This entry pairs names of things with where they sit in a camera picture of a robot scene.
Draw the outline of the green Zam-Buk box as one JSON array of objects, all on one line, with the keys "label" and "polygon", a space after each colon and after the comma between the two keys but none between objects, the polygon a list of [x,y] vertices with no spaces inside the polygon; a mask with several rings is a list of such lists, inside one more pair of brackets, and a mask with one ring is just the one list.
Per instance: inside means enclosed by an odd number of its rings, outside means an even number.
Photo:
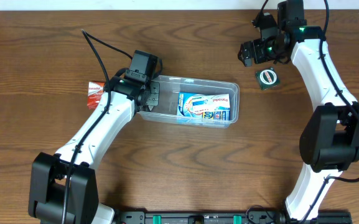
[{"label": "green Zam-Buk box", "polygon": [[255,77],[261,90],[268,90],[280,84],[280,79],[273,67],[257,71]]}]

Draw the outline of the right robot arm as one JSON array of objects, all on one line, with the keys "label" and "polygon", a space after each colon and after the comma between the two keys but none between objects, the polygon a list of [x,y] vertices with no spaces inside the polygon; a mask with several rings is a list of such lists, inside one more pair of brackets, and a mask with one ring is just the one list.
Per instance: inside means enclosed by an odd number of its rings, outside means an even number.
[{"label": "right robot arm", "polygon": [[326,26],[310,26],[302,1],[283,1],[277,15],[259,11],[252,21],[260,38],[245,42],[238,59],[247,67],[292,63],[299,71],[313,106],[299,150],[301,173],[284,209],[248,210],[250,223],[351,223],[349,212],[321,212],[329,187],[359,161],[359,102],[348,91],[329,55]]}]

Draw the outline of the red Panadol box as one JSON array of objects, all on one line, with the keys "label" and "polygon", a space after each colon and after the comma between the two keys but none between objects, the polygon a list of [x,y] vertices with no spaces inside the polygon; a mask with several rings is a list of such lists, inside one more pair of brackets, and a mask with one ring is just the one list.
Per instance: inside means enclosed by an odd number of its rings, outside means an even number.
[{"label": "red Panadol box", "polygon": [[98,106],[104,92],[104,85],[103,82],[88,82],[87,107],[90,110]]}]

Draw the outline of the white Panadol box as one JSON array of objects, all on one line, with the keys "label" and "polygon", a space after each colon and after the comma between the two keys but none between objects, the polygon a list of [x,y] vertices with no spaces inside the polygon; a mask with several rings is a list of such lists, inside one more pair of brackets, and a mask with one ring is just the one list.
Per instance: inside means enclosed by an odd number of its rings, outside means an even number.
[{"label": "white Panadol box", "polygon": [[229,110],[230,97],[229,94],[193,96],[191,105],[194,113]]}]

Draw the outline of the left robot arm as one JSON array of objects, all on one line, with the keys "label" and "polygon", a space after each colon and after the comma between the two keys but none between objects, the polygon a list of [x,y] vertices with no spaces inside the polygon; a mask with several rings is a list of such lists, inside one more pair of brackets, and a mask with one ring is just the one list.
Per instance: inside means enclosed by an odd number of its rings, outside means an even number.
[{"label": "left robot arm", "polygon": [[120,130],[159,101],[162,60],[136,50],[128,68],[108,79],[79,131],[55,154],[32,163],[28,214],[41,223],[112,223],[115,211],[99,201],[96,170]]}]

